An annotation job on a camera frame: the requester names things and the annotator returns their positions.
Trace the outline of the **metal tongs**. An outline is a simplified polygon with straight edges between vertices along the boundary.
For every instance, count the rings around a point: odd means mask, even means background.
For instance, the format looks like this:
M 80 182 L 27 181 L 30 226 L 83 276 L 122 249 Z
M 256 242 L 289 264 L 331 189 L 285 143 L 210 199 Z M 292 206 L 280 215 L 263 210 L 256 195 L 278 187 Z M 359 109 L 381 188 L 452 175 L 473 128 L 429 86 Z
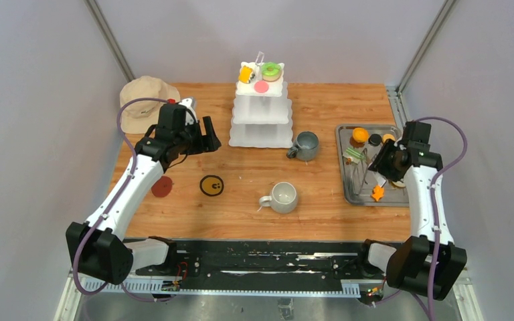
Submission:
M 373 152 L 369 148 L 364 149 L 367 151 L 367 160 L 360 162 L 359 164 L 351 163 L 351 173 L 349 174 L 351 180 L 350 189 L 354 196 L 370 196 L 372 189 L 376 185 L 380 185 L 385 188 L 388 183 L 388 180 L 381 174 L 368 170 L 368 166 L 377 153 Z

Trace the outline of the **pink round macaron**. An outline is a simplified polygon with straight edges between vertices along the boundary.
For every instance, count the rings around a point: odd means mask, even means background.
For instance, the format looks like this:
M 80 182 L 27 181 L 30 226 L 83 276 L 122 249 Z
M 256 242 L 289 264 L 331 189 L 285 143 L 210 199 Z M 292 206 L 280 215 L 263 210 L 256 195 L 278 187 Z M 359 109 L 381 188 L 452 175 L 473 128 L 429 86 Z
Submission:
M 269 84 L 268 82 L 264 80 L 259 80 L 254 84 L 254 91 L 263 94 L 266 93 L 269 90 Z

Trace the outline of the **yellow cake slice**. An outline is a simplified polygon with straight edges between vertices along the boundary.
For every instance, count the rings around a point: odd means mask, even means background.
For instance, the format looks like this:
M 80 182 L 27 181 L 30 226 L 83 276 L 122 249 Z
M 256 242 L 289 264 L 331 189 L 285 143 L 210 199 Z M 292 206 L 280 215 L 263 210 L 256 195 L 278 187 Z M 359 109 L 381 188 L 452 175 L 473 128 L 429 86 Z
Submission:
M 253 68 L 249 66 L 242 66 L 238 75 L 238 81 L 242 84 L 250 84 L 256 77 Z

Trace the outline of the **green frosted donut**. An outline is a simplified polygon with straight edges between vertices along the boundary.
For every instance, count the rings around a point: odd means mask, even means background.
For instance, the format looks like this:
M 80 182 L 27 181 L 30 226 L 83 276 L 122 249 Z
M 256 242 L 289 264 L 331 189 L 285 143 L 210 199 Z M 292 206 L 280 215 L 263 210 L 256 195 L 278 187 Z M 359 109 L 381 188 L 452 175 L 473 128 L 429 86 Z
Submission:
M 282 76 L 283 67 L 274 62 L 266 62 L 262 64 L 260 71 L 265 82 L 275 82 Z

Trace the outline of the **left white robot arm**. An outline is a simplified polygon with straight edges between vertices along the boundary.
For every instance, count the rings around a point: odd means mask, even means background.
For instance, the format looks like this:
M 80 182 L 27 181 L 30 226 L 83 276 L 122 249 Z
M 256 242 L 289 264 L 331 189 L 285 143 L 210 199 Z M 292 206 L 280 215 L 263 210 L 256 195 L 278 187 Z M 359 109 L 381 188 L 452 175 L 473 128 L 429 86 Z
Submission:
M 180 155 L 214 152 L 220 146 L 209 116 L 198 119 L 192 97 L 161 101 L 157 123 L 131 146 L 125 172 L 102 204 L 83 223 L 73 222 L 66 241 L 74 275 L 119 285 L 138 269 L 152 266 L 171 276 L 178 268 L 177 245 L 163 237 L 124 242 L 129 223 L 155 183 Z

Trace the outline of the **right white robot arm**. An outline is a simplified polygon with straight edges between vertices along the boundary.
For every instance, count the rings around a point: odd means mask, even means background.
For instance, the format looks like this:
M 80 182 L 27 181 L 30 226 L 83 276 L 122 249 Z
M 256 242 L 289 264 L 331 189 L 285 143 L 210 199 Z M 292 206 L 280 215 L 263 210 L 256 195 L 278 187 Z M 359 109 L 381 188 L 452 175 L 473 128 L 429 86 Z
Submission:
M 402 181 L 410 206 L 409 238 L 398 248 L 366 240 L 355 261 L 367 279 L 381 271 L 390 287 L 442 301 L 467 263 L 466 250 L 455 246 L 442 203 L 442 157 L 422 142 L 387 140 L 369 170 L 387 181 Z

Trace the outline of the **black round cookie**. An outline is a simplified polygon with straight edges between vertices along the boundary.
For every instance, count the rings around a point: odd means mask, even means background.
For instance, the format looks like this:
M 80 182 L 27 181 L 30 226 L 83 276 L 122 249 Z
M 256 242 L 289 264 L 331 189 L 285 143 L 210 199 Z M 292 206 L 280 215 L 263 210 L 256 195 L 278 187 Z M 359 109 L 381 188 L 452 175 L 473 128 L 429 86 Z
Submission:
M 379 146 L 382 143 L 382 136 L 379 134 L 371 134 L 368 138 L 368 143 L 371 146 Z

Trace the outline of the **white chocolate donut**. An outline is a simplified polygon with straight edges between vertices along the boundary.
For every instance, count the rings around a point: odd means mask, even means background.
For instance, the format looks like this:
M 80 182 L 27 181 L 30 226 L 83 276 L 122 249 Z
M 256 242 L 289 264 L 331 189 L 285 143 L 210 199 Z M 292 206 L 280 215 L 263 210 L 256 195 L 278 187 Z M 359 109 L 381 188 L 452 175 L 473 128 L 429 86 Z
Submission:
M 399 181 L 392 181 L 391 184 L 395 187 L 395 188 L 398 188 L 398 189 L 404 189 L 406 188 L 406 184 L 405 182 L 399 180 Z

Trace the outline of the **orange fish-shaped pastry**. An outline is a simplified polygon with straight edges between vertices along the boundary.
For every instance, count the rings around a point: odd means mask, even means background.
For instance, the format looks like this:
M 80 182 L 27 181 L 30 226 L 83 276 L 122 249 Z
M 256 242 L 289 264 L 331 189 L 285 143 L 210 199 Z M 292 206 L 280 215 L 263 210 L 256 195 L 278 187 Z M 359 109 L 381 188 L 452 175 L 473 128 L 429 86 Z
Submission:
M 376 185 L 371 191 L 371 198 L 375 202 L 380 202 L 380 200 L 384 197 L 384 195 L 385 195 L 385 189 L 383 186 L 380 186 L 380 185 Z

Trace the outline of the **orange round macaron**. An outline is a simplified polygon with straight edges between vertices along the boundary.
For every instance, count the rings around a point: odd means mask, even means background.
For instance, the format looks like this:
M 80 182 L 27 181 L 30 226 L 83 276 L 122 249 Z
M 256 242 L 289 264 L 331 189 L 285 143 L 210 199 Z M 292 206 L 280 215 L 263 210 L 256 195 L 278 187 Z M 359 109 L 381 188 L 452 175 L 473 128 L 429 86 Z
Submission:
M 395 136 L 393 134 L 384 134 L 382 136 L 382 142 L 383 143 L 385 143 L 385 142 L 387 142 L 389 140 L 394 142 L 394 141 L 396 141 L 396 138 L 395 138 Z

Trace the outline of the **metal serving tray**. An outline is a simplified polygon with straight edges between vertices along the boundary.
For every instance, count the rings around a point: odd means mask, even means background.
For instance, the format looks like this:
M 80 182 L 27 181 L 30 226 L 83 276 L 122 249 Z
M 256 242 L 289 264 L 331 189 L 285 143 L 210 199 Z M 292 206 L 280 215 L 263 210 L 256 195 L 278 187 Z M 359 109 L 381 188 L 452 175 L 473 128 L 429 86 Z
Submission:
M 401 130 L 389 124 L 340 124 L 336 126 L 335 137 L 343 194 L 345 200 L 358 206 L 407 207 L 408 193 L 403 185 L 384 182 L 368 169 L 382 147 L 368 141 L 358 143 L 352 138 L 356 128 L 363 128 L 370 136 L 401 136 Z

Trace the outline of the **green white layered sandwich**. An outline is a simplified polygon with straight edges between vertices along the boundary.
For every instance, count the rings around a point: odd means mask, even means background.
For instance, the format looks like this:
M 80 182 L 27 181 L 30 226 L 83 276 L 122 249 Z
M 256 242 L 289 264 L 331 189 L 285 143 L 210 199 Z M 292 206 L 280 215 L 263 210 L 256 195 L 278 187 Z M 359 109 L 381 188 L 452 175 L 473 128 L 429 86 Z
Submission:
M 342 156 L 351 163 L 359 164 L 367 160 L 367 151 L 365 149 L 348 147 L 343 151 Z

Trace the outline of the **orange cupcake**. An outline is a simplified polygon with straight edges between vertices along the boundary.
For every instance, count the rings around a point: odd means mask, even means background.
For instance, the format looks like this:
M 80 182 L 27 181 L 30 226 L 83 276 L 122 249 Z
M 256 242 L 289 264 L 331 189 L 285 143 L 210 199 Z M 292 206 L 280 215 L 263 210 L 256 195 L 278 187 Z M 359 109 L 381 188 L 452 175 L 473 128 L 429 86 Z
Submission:
M 369 132 L 363 127 L 356 127 L 352 131 L 351 139 L 354 143 L 365 144 L 369 140 Z

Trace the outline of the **black yellow smiley coaster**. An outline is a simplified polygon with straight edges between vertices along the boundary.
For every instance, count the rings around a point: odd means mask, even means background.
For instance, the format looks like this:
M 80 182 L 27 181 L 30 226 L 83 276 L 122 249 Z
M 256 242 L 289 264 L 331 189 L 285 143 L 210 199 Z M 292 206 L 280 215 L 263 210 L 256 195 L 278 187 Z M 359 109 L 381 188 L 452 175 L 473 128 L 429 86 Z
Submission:
M 217 175 L 206 175 L 199 182 L 201 192 L 208 197 L 216 197 L 224 191 L 224 181 Z

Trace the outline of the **white three-tier dessert stand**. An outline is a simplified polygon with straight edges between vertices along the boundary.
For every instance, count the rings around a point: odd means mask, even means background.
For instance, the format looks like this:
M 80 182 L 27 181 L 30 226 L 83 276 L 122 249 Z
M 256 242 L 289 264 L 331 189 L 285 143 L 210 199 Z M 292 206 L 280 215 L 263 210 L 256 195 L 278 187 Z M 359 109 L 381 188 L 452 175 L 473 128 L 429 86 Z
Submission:
M 292 145 L 293 121 L 292 100 L 288 98 L 288 83 L 282 76 L 275 82 L 268 82 L 269 90 L 259 94 L 254 91 L 254 84 L 263 80 L 260 68 L 266 63 L 263 52 L 258 52 L 255 60 L 241 62 L 256 73 L 250 84 L 236 81 L 234 106 L 228 144 L 242 148 L 289 148 Z

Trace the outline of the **red round coaster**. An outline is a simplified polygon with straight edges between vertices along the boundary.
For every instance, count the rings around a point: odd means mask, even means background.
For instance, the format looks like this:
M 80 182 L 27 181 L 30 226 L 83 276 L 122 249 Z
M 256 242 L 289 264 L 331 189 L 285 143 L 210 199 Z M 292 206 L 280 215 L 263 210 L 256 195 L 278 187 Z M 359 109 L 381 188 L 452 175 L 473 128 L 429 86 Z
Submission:
M 170 177 L 162 176 L 151 187 L 151 192 L 155 197 L 163 198 L 170 194 L 173 189 L 173 180 Z

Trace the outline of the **dark grey ceramic mug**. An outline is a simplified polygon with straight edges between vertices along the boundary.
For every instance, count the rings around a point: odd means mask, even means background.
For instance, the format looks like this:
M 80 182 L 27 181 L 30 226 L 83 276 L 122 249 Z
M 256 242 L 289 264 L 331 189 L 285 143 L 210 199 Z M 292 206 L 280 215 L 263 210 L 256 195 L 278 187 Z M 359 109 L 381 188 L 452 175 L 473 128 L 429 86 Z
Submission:
M 286 157 L 308 162 L 316 157 L 318 151 L 319 139 L 317 135 L 310 131 L 304 131 L 296 136 L 292 146 L 286 153 Z

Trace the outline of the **white ceramic mug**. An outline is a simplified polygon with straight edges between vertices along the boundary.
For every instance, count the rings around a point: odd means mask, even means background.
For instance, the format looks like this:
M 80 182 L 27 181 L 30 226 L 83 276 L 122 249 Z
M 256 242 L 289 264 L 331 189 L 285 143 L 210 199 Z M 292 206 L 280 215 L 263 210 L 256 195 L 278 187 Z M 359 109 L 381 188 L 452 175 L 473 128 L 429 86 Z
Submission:
M 259 199 L 259 206 L 269 207 L 276 213 L 287 214 L 296 209 L 298 193 L 294 185 L 288 182 L 279 182 L 273 186 L 269 195 Z

